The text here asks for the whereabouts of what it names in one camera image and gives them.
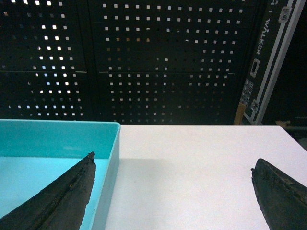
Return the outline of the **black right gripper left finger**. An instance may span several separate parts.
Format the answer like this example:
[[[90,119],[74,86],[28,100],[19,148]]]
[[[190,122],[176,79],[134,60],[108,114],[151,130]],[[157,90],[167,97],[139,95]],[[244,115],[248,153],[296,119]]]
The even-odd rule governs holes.
[[[2,230],[78,230],[94,185],[94,152],[0,219]]]

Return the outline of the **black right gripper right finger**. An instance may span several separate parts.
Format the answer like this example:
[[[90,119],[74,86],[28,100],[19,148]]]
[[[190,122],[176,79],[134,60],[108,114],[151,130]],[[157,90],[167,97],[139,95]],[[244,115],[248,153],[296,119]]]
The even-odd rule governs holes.
[[[271,230],[307,228],[307,188],[264,159],[252,171],[257,202]]]

